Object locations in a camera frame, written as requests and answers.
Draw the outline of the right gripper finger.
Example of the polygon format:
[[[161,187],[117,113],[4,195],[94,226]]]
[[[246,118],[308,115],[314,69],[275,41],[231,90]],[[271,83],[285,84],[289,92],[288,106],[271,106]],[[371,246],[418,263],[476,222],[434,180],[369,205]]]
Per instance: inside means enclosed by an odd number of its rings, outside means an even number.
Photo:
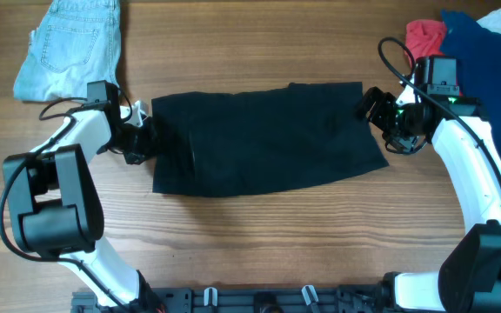
[[[394,126],[397,115],[396,98],[389,92],[381,92],[374,95],[372,100],[368,120],[376,126]]]
[[[358,119],[370,119],[372,113],[384,99],[384,93],[378,87],[369,88],[363,95],[360,102],[355,106],[354,114]]]

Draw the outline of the black t-shirt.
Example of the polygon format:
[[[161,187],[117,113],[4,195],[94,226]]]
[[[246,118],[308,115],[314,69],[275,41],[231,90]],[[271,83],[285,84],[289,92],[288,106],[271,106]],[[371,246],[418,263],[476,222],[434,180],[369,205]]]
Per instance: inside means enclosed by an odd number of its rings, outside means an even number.
[[[226,197],[295,190],[387,166],[354,109],[361,83],[155,98],[155,193]]]

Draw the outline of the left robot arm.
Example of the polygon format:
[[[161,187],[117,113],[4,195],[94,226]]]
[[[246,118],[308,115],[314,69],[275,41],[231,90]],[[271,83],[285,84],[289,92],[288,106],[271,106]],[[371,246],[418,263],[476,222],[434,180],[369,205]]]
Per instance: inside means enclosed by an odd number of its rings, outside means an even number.
[[[104,236],[104,213],[89,163],[149,124],[147,106],[90,103],[61,115],[63,125],[35,149],[3,161],[0,237],[16,256],[69,269],[101,312],[165,312],[139,270]]]

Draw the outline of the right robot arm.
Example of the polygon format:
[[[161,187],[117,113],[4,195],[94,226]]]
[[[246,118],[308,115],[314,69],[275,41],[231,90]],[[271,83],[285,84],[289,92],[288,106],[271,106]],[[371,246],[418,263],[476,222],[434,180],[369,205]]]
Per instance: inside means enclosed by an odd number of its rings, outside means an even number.
[[[440,269],[388,273],[377,310],[501,312],[501,159],[484,106],[452,87],[406,89],[400,97],[370,88],[357,115],[377,126],[390,152],[413,154],[419,138],[444,162],[463,214],[465,235]]]

